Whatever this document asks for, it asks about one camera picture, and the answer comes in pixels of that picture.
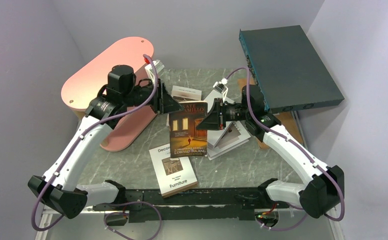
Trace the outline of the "white Insoia travel book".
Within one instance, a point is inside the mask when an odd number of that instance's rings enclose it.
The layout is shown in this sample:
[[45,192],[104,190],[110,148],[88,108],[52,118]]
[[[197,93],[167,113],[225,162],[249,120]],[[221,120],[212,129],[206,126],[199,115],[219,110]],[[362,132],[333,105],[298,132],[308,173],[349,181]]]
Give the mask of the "white Insoia travel book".
[[[214,98],[220,98],[222,94],[216,90],[212,90],[207,97],[204,99],[207,102],[207,112],[209,113],[212,109]],[[223,138],[223,136],[229,130],[229,127],[232,125],[233,121],[227,121],[226,127],[224,130],[208,130],[207,131],[207,147],[210,149],[215,148],[219,141]]]

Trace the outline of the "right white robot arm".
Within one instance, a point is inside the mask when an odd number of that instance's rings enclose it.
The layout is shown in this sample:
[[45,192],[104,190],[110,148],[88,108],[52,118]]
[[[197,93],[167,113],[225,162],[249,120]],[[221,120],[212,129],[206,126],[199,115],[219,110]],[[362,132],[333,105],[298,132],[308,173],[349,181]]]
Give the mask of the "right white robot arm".
[[213,88],[218,95],[197,129],[218,131],[223,130],[227,122],[243,121],[247,131],[278,153],[301,179],[301,183],[276,178],[265,181],[258,187],[258,203],[269,208],[275,202],[285,202],[316,219],[326,216],[333,221],[342,220],[345,214],[343,170],[316,158],[275,115],[266,111],[259,86],[244,86],[240,103],[226,100],[228,87],[222,81],[216,82]]

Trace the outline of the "dark orange Edward Tulane novel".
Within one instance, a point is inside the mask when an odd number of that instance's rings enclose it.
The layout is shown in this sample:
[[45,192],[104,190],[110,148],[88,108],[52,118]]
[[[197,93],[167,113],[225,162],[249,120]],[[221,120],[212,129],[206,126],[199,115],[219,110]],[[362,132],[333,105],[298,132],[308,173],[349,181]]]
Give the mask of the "dark orange Edward Tulane novel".
[[207,115],[206,101],[182,101],[181,111],[169,114],[169,145],[172,159],[181,157],[204,157],[208,149],[208,131],[197,126]]

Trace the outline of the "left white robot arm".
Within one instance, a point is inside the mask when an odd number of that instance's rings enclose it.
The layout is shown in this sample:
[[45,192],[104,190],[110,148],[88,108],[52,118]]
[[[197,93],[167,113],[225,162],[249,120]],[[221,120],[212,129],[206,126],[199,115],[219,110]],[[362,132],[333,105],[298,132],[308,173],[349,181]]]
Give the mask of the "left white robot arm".
[[79,129],[59,159],[43,176],[32,176],[29,189],[44,205],[73,219],[87,206],[107,204],[113,210],[126,203],[123,185],[106,180],[100,184],[79,185],[78,180],[95,149],[117,127],[120,119],[150,107],[156,114],[180,112],[184,108],[157,77],[136,80],[134,69],[116,65],[107,75],[107,84],[91,100]]

